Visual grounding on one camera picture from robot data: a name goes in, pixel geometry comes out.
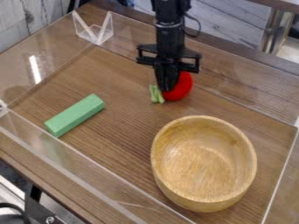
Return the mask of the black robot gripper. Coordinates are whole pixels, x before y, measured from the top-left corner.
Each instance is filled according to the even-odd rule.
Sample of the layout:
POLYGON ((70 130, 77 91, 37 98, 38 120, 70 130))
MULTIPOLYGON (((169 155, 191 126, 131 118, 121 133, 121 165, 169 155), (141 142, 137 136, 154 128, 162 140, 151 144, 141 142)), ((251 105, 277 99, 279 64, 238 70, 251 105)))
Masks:
POLYGON ((155 23, 154 28, 155 42, 137 47, 137 62, 154 67, 158 87, 162 91, 171 91, 181 71, 201 71, 202 55, 186 47, 183 21, 175 24, 155 23))

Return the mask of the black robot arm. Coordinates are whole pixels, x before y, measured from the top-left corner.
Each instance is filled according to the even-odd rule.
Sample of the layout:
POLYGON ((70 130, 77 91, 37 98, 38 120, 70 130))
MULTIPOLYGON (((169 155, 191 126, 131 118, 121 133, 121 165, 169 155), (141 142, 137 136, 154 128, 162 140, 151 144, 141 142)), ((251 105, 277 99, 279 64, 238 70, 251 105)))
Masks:
POLYGON ((202 55, 186 47, 186 19, 191 0, 151 0, 155 12, 155 43, 139 45, 137 62, 154 67, 162 91, 173 91, 182 72, 201 71, 202 55))

